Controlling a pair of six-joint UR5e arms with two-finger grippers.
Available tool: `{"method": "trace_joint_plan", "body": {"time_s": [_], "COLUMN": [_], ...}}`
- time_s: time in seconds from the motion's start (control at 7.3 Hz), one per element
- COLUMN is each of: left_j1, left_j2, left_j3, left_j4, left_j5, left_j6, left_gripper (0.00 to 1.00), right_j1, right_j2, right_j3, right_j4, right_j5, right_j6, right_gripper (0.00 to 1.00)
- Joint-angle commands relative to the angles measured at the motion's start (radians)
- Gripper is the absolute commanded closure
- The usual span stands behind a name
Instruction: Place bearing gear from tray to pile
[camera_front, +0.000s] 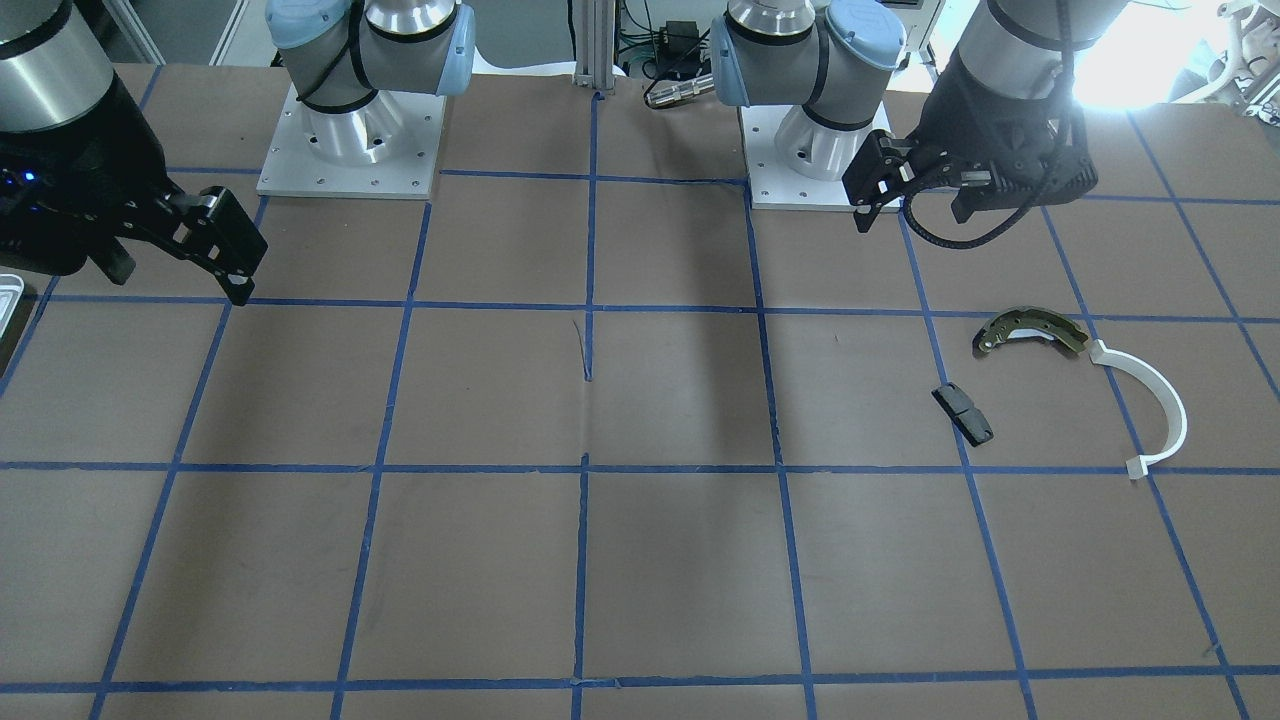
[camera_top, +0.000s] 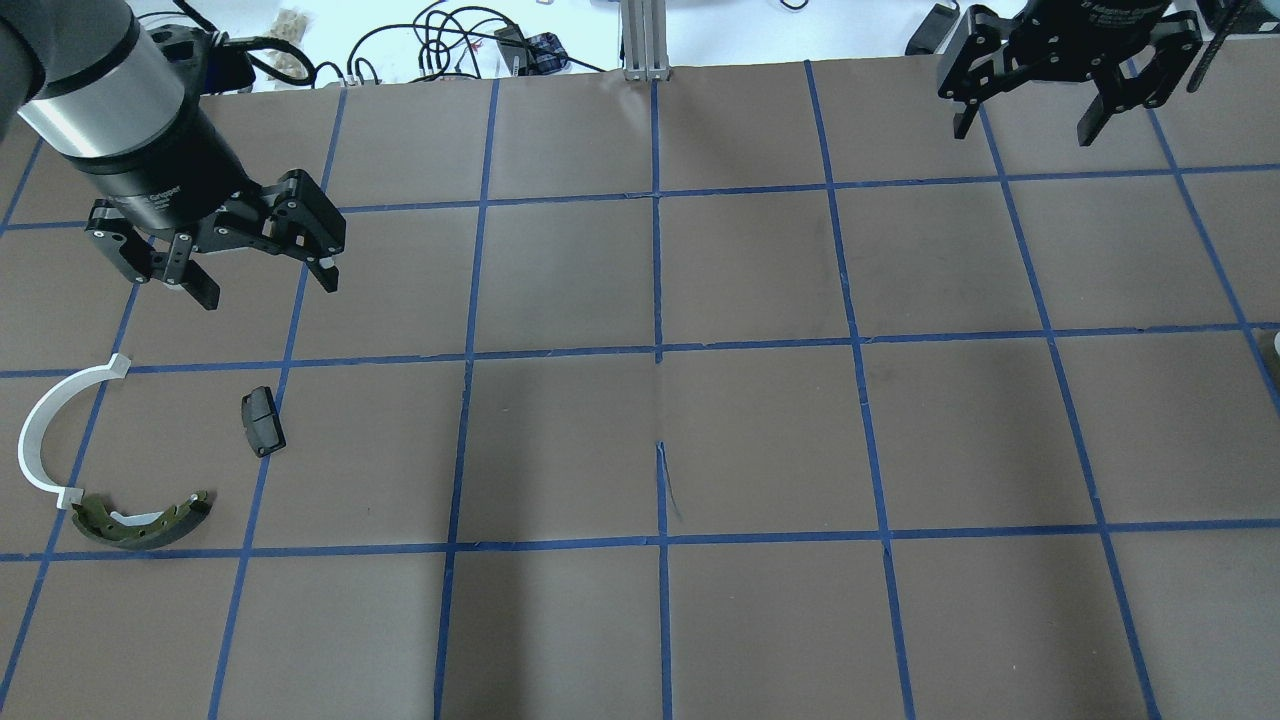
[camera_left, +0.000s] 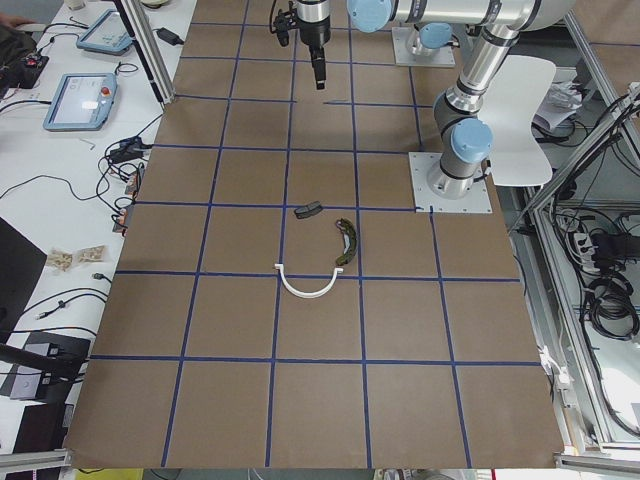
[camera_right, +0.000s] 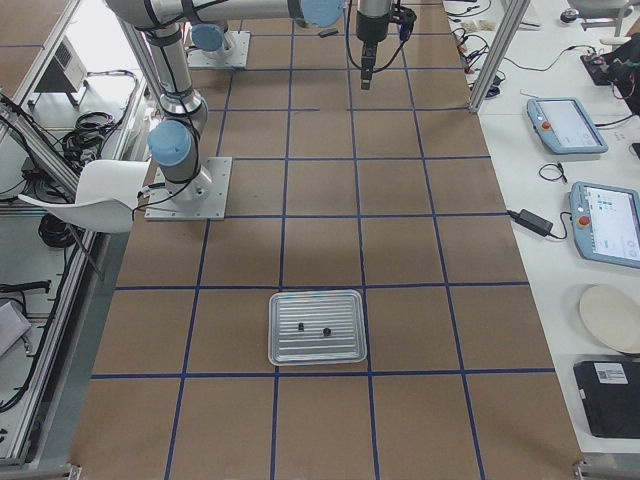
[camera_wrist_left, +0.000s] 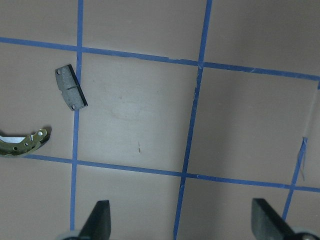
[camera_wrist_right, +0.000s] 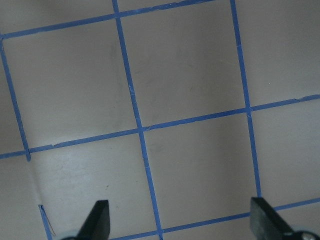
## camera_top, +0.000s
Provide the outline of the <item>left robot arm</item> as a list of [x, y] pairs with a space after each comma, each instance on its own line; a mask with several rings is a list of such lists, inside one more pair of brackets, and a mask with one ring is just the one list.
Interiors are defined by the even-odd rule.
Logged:
[[179, 9], [189, 26], [146, 29], [124, 1], [5, 1], [3, 124], [19, 117], [92, 182], [84, 233], [127, 281], [214, 310], [220, 288], [197, 255], [252, 249], [303, 263], [335, 292], [340, 211], [306, 170], [255, 182], [200, 105], [251, 86], [260, 50], [302, 65], [275, 73], [292, 86], [312, 83], [315, 65], [283, 38], [232, 38]]

